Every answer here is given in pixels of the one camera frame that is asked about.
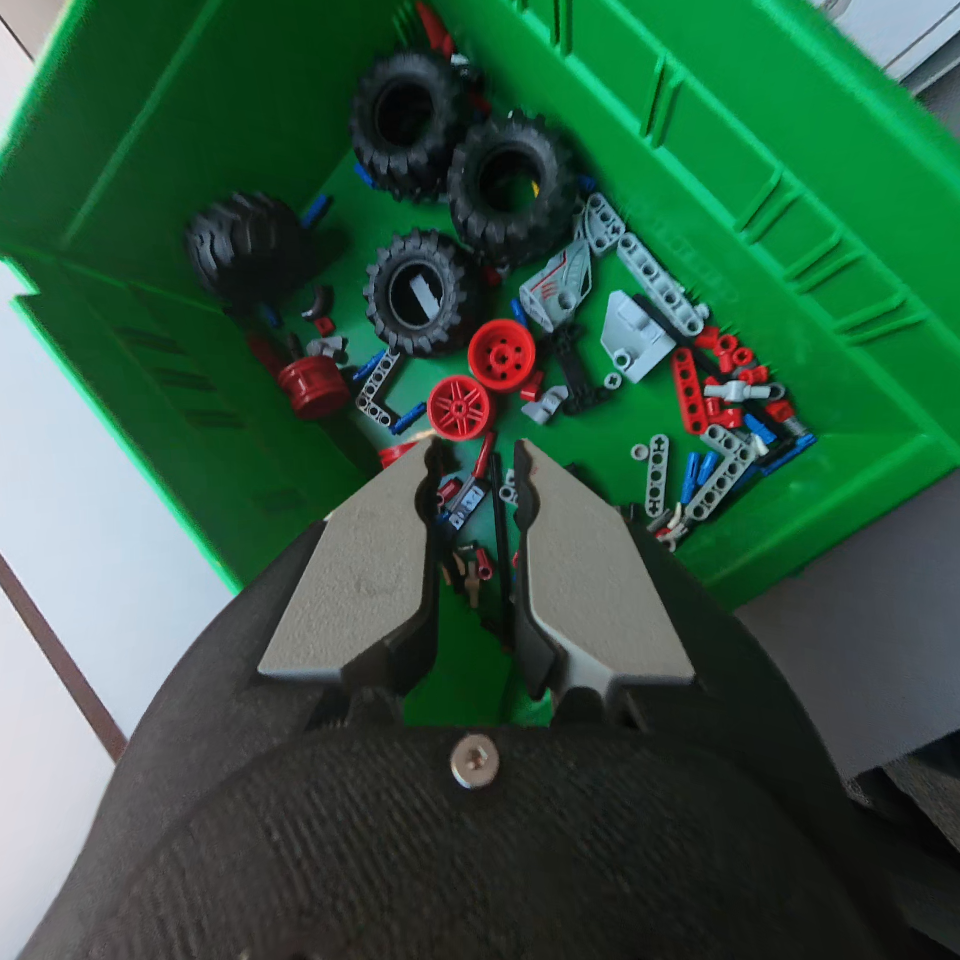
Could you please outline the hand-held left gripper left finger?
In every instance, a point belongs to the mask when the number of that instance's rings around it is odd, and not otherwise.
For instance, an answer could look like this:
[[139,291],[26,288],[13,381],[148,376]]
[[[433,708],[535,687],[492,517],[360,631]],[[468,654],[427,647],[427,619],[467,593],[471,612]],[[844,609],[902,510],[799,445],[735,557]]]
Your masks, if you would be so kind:
[[333,510],[258,664],[261,675],[403,697],[438,651],[437,487],[423,438]]

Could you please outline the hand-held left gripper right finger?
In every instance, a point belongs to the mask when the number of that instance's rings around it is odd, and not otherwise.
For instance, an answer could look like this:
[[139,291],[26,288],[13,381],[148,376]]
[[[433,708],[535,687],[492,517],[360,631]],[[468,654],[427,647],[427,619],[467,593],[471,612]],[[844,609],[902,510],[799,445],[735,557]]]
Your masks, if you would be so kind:
[[621,513],[528,438],[513,447],[513,654],[529,696],[687,687],[694,666]]

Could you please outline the green plastic bin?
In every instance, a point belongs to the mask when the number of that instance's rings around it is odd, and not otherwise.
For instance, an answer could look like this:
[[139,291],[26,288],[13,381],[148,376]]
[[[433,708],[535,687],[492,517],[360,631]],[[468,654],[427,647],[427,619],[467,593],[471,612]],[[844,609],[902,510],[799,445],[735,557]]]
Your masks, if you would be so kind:
[[[817,437],[678,548],[735,608],[958,468],[958,143],[807,2],[435,2],[502,110],[574,140],[615,209]],[[186,256],[234,190],[324,227],[337,319],[366,264],[448,231],[354,173],[359,76],[402,2],[74,2],[2,146],[2,258],[34,330],[195,538],[253,580],[377,469],[299,421]]]

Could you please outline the long black lego axle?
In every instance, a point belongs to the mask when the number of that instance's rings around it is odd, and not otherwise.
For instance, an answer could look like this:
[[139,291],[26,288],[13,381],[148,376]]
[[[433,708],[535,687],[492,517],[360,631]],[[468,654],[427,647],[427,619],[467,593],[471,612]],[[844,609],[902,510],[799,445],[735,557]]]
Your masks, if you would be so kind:
[[514,567],[507,527],[507,507],[500,496],[500,489],[503,485],[503,468],[500,454],[497,451],[493,451],[490,454],[489,468],[490,479],[493,485],[493,516],[500,582],[500,600],[501,605],[509,613],[512,606]]

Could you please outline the short grey lego beam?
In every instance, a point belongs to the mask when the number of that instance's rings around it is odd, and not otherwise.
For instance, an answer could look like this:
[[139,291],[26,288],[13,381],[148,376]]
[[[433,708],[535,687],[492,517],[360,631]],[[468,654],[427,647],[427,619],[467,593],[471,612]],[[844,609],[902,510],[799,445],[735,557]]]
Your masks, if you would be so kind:
[[666,510],[666,481],[670,440],[666,434],[654,434],[647,458],[644,510],[654,519]]

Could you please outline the grey bent lego beam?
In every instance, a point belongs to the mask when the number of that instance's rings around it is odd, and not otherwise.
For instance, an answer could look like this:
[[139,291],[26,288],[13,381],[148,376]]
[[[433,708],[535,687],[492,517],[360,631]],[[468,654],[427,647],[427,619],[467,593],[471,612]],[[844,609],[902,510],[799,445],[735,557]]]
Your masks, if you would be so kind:
[[719,424],[708,426],[702,440],[721,459],[684,508],[682,519],[686,526],[706,522],[758,456],[750,441]]

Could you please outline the grey angled lego beam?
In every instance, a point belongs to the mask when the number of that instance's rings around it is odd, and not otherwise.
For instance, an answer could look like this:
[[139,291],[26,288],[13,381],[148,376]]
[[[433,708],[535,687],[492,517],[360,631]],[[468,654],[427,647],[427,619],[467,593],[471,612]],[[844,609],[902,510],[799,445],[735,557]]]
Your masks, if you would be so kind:
[[389,408],[385,398],[402,356],[399,349],[388,347],[380,350],[353,375],[353,382],[360,386],[354,400],[355,407],[378,426],[392,428],[399,420],[398,414]]

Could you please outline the red lego wheel rim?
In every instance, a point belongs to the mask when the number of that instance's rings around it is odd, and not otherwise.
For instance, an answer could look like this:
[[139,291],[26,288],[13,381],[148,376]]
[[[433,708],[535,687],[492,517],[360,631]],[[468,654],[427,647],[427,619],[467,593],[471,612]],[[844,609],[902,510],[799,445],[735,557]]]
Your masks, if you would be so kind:
[[472,377],[497,394],[522,390],[533,375],[536,360],[532,334],[514,319],[496,318],[482,324],[467,346]]
[[334,414],[352,400],[340,369],[328,356],[304,356],[282,367],[276,382],[294,415],[306,422]]
[[473,377],[453,374],[438,381],[426,400],[430,425],[449,442],[473,441],[484,436],[495,418],[487,389]]

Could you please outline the red lego beam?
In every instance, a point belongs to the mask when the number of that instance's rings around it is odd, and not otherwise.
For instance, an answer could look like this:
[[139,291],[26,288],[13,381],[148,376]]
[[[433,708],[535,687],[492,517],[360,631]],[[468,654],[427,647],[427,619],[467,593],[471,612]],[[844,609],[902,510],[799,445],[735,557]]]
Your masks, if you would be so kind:
[[705,406],[697,366],[688,347],[679,346],[671,353],[670,372],[684,431],[692,436],[703,435],[711,426],[711,421]]

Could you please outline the plain grey lego panel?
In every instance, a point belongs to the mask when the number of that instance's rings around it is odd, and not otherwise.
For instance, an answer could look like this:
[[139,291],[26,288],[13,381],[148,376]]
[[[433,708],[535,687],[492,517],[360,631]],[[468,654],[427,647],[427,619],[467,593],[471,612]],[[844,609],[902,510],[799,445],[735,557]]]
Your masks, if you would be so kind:
[[614,370],[639,383],[677,347],[677,342],[631,296],[608,296],[600,343]]

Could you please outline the black lego tyre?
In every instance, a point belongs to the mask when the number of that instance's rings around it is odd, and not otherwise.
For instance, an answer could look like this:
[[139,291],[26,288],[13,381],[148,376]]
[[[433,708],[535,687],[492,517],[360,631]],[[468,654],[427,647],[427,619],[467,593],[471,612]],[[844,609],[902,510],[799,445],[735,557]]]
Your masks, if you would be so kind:
[[198,211],[182,242],[200,286],[237,314],[276,306],[316,274],[310,231],[285,201],[260,192]]
[[[496,203],[493,174],[537,185],[518,209]],[[573,152],[542,114],[515,110],[471,126],[453,152],[447,177],[453,226],[474,255],[495,267],[520,267],[564,243],[577,207]]]
[[366,318],[390,350],[434,358],[462,349],[485,294],[467,252],[438,229],[413,229],[378,246],[366,266]]
[[402,50],[374,61],[358,80],[348,128],[357,161],[398,201],[436,201],[464,141],[471,104],[441,54]]

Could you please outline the grey printed lego panel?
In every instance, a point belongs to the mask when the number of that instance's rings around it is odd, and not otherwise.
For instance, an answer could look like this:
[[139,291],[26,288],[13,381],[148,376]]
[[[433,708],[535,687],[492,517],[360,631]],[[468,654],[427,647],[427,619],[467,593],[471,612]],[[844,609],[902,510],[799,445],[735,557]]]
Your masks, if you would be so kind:
[[530,319],[552,333],[574,317],[592,287],[592,248],[580,237],[521,284],[519,302]]

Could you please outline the long grey lego beam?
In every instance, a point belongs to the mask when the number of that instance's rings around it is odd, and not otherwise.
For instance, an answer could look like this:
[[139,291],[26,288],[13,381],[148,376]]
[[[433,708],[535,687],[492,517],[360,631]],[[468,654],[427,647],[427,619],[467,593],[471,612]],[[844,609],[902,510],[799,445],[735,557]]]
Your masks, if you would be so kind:
[[639,283],[646,299],[678,334],[695,339],[703,332],[706,319],[710,316],[709,307],[693,305],[685,289],[654,258],[636,234],[624,233],[617,242],[616,253]]

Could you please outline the grey triangular lego beam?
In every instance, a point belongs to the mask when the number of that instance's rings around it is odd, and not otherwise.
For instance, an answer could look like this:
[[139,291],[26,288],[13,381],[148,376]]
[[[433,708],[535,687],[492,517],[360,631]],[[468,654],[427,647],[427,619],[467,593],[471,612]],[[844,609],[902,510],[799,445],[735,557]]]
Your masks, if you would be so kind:
[[580,234],[594,257],[615,252],[626,232],[625,222],[606,197],[599,192],[589,194],[582,208]]

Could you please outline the black lego frame piece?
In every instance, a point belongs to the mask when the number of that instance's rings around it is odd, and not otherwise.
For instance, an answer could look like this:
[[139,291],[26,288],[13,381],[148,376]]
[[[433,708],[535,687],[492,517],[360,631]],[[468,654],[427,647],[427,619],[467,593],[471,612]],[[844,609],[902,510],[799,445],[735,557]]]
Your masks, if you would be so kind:
[[613,390],[594,384],[589,377],[578,348],[584,333],[582,323],[568,320],[544,334],[537,343],[541,356],[555,359],[558,363],[567,388],[567,397],[561,402],[560,409],[568,417],[584,414],[614,396]]

